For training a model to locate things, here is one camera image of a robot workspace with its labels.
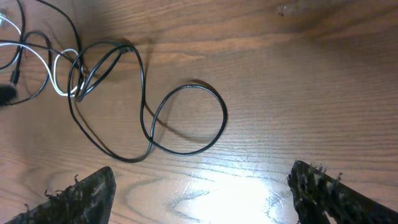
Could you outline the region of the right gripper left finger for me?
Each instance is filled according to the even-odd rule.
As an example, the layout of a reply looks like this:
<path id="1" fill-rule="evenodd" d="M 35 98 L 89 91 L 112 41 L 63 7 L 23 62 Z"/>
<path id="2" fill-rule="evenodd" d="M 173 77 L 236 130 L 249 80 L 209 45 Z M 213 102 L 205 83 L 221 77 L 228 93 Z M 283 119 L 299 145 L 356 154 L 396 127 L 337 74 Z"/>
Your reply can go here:
<path id="1" fill-rule="evenodd" d="M 45 193 L 47 201 L 16 215 L 9 223 L 108 223 L 116 193 L 116 181 L 109 166 L 82 180 L 75 180 L 55 195 Z"/>

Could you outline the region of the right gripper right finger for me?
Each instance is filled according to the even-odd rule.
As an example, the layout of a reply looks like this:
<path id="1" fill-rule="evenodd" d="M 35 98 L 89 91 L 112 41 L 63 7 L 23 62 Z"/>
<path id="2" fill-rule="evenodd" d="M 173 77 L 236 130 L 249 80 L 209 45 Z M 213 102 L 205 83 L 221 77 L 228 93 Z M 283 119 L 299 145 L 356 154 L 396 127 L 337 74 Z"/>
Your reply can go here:
<path id="1" fill-rule="evenodd" d="M 397 212 L 332 178 L 323 167 L 295 161 L 287 178 L 299 223 L 397 223 Z"/>

